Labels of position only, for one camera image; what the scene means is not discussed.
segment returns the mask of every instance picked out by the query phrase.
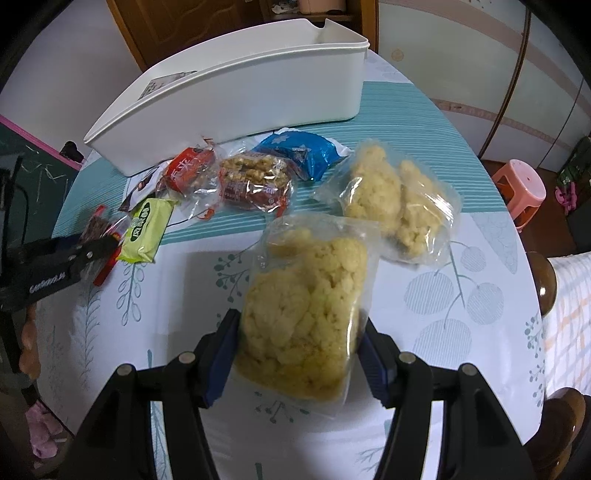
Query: pink plastic stool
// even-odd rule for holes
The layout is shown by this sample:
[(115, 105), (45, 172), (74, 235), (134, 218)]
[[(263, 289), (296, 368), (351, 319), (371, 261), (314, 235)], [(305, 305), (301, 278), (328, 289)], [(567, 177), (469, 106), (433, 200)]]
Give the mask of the pink plastic stool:
[(546, 198), (544, 182), (535, 170), (521, 160), (509, 160), (493, 176), (518, 232), (531, 220)]

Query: yellow crumbly snack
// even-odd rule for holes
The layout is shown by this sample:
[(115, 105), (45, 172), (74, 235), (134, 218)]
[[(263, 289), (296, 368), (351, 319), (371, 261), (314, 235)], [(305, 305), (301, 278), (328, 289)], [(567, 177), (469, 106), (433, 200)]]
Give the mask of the yellow crumbly snack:
[(443, 223), (443, 212), (431, 199), (441, 193), (430, 178), (411, 161), (403, 160), (398, 168), (402, 178), (402, 221), (396, 237), (407, 248), (408, 258), (420, 257), (430, 247)]
[(351, 169), (347, 191), (342, 196), (347, 217), (379, 222), (383, 235), (393, 235), (400, 226), (401, 183), (378, 145), (360, 148)]
[(318, 241), (300, 229), (268, 246), (289, 264), (254, 278), (236, 369), (294, 398), (333, 400), (343, 391), (355, 349), (365, 245), (345, 237)]

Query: screw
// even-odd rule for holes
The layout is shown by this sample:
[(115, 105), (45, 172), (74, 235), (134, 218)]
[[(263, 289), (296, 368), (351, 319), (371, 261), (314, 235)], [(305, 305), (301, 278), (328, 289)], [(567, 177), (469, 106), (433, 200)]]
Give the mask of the screw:
[(132, 367), (130, 364), (122, 364), (117, 367), (117, 375), (119, 375), (120, 377), (124, 377), (126, 375), (129, 375), (133, 369), (134, 367)]
[(405, 364), (411, 365), (414, 363), (417, 357), (415, 357), (411, 352), (402, 352), (400, 355), (398, 355), (398, 359)]
[(183, 352), (178, 356), (178, 361), (182, 364), (190, 364), (195, 361), (195, 354), (193, 352)]
[(464, 364), (462, 365), (462, 372), (470, 377), (473, 377), (478, 373), (478, 369), (472, 364)]

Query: green snack package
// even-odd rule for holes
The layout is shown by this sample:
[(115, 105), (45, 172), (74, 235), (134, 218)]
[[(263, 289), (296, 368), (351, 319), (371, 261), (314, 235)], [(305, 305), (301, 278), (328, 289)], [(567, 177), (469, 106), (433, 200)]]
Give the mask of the green snack package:
[(174, 202), (171, 200), (144, 200), (134, 213), (117, 260), (129, 263), (154, 262), (173, 208)]

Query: wooden door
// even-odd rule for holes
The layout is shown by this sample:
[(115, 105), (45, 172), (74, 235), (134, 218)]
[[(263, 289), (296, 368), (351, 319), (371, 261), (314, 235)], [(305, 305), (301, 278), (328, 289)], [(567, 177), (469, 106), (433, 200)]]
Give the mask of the wooden door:
[(262, 23), (254, 0), (107, 0), (142, 70), (196, 43)]

